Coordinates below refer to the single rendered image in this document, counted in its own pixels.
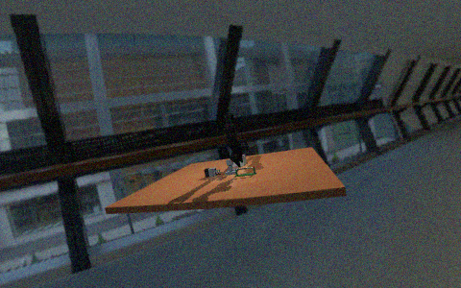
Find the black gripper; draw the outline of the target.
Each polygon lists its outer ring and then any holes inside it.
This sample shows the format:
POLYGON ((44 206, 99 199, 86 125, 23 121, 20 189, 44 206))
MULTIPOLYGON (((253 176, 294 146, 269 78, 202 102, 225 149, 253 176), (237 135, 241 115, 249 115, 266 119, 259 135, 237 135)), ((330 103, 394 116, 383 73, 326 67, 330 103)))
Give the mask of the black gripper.
POLYGON ((236 143, 235 146, 230 146, 231 148, 231 153, 232 155, 230 155, 230 160, 232 160, 238 167, 240 167, 240 161, 241 163, 243 162, 243 153, 244 151, 242 152, 238 152, 238 142, 236 143), (240 160, 240 161, 239 161, 240 160))

